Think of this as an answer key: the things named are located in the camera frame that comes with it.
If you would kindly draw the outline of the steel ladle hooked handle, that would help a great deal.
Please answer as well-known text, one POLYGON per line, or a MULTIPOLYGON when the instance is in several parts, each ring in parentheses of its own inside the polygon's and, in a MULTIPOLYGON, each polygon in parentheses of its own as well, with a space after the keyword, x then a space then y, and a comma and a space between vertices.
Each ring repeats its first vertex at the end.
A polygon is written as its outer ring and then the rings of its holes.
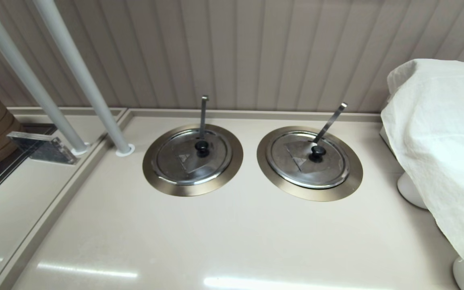
POLYGON ((209 100, 208 95, 203 95, 201 97, 201 114, 200 114, 200 123, 199 123, 199 139, 205 140, 205 118, 206 118, 206 109, 207 102, 209 100))

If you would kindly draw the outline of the hinged steel lid black knob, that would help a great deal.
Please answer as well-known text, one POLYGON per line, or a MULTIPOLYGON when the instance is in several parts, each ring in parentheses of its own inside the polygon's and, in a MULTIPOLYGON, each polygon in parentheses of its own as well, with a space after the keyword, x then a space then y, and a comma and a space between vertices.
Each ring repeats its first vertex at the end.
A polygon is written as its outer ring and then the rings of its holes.
POLYGON ((316 134, 304 130, 276 133, 266 146, 270 168, 284 180, 306 189, 331 189, 350 174, 346 151, 330 137, 318 143, 316 134))
POLYGON ((217 130, 198 128, 160 137, 147 150, 147 164, 160 180, 176 186, 193 186, 216 179, 232 161, 230 140, 217 130))

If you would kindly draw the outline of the grey white support pole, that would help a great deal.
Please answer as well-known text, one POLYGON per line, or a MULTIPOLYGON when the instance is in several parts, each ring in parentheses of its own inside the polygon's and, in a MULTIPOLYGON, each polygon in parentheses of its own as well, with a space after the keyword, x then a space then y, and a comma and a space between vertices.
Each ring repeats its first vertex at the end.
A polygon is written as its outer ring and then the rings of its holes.
POLYGON ((129 143, 116 123, 110 108, 93 79, 83 57, 78 50, 66 23, 64 22, 54 0, 33 0, 41 18, 54 39, 59 51, 92 108, 103 123, 108 136, 114 142, 116 150, 127 152, 129 143))
POLYGON ((31 93, 35 101, 40 105, 51 121, 53 121, 57 129, 61 131, 72 148, 75 148, 76 150, 83 150, 85 148, 85 142, 68 122, 59 107, 54 103, 46 88, 44 88, 41 81, 37 78, 15 43, 12 41, 1 21, 0 52, 5 57, 17 77, 31 93))

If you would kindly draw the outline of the clear acrylic block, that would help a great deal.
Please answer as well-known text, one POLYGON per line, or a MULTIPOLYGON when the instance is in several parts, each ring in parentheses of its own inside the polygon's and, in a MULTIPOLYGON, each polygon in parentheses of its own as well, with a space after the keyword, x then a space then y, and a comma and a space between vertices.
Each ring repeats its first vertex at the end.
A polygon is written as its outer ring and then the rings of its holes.
POLYGON ((7 137, 32 160, 65 165, 76 165, 79 161, 58 137, 17 131, 7 137))

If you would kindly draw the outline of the white woven cloth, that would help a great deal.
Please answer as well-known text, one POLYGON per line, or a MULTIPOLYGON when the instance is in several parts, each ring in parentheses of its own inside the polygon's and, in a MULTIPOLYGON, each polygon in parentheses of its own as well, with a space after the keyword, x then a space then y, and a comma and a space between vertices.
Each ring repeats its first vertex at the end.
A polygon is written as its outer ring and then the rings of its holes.
POLYGON ((390 146, 464 259, 464 62, 414 59, 387 77, 390 146))

